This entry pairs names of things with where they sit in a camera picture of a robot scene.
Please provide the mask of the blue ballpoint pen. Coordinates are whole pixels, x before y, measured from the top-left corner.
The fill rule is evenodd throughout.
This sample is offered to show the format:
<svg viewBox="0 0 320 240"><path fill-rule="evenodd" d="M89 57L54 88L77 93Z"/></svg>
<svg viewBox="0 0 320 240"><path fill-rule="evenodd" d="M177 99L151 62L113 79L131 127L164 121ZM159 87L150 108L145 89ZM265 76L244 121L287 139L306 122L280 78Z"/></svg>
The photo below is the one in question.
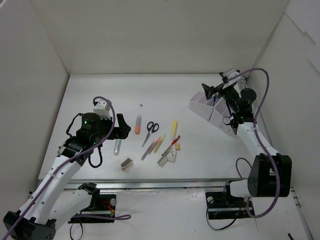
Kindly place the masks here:
<svg viewBox="0 0 320 240"><path fill-rule="evenodd" d="M216 96L216 95L214 95L214 96L212 97L213 107L214 107L214 106L215 106L215 104L216 104L216 99L217 99L217 96Z"/></svg>

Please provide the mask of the orange highlighter marker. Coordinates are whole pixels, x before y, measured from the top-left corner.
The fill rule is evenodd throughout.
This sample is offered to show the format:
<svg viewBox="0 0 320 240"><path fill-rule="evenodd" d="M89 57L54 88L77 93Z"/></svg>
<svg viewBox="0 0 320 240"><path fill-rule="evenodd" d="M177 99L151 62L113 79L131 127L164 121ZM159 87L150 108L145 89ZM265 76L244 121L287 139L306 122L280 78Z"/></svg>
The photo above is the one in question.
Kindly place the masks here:
<svg viewBox="0 0 320 240"><path fill-rule="evenodd" d="M136 135L139 135L141 132L141 124L142 124L142 116L138 114L136 117L135 129L134 129L134 133Z"/></svg>

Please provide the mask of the black handled scissors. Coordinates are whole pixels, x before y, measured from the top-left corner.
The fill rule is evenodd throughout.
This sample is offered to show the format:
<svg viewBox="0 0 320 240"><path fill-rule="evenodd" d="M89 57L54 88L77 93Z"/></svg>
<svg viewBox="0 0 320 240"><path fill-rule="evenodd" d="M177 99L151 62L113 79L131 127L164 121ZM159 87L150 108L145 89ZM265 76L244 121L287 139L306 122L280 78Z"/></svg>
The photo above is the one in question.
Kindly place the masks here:
<svg viewBox="0 0 320 240"><path fill-rule="evenodd" d="M158 131L159 129L159 124L158 123L155 123L153 121L150 121L148 124L147 124L147 135L144 139L144 142L142 144L142 147L145 146L145 144L147 143L148 139L150 138L151 134L155 133Z"/></svg>

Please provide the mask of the red gel pen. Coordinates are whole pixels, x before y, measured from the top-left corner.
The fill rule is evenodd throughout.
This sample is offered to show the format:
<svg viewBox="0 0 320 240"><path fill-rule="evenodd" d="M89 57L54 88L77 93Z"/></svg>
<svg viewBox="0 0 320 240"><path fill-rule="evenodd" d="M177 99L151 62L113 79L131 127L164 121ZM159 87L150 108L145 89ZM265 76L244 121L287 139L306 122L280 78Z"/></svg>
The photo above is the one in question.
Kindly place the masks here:
<svg viewBox="0 0 320 240"><path fill-rule="evenodd" d="M161 154L161 156L164 156L165 153L166 153L168 150L170 150L171 147L172 147L180 138L181 138L181 136L178 135L178 137L175 138L175 139L171 142L171 144L169 145L169 147Z"/></svg>

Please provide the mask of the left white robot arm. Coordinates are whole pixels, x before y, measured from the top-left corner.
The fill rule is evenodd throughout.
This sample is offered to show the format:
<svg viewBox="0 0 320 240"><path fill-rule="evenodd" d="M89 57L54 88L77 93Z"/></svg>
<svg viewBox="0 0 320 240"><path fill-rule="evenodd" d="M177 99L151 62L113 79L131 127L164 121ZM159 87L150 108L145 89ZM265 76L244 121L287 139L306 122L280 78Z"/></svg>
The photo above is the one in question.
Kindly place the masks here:
<svg viewBox="0 0 320 240"><path fill-rule="evenodd" d="M110 118L89 112L81 116L81 127L59 147L53 165L27 202L3 218L7 229L4 239L52 240L57 230L84 209L94 210L100 204L100 190L93 182L81 184L71 199L56 206L70 179L100 150L106 140L124 140L131 127L121 113Z"/></svg>

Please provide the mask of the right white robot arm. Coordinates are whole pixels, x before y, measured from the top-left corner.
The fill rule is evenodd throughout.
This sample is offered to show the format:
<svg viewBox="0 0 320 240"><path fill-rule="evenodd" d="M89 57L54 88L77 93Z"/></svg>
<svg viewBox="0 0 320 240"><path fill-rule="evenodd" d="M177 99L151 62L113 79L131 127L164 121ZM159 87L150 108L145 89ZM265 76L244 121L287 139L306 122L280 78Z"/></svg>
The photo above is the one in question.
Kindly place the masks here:
<svg viewBox="0 0 320 240"><path fill-rule="evenodd" d="M235 85L242 74L235 71L229 75L220 73L222 83L218 86L202 84L207 100L217 96L223 98L229 111L229 123L236 136L245 144L253 157L249 176L246 179L232 181L229 189L221 193L221 200L227 206L233 206L239 198L286 198L291 188L292 160L288 155L280 154L261 133L252 105L257 98L251 88L241 91Z"/></svg>

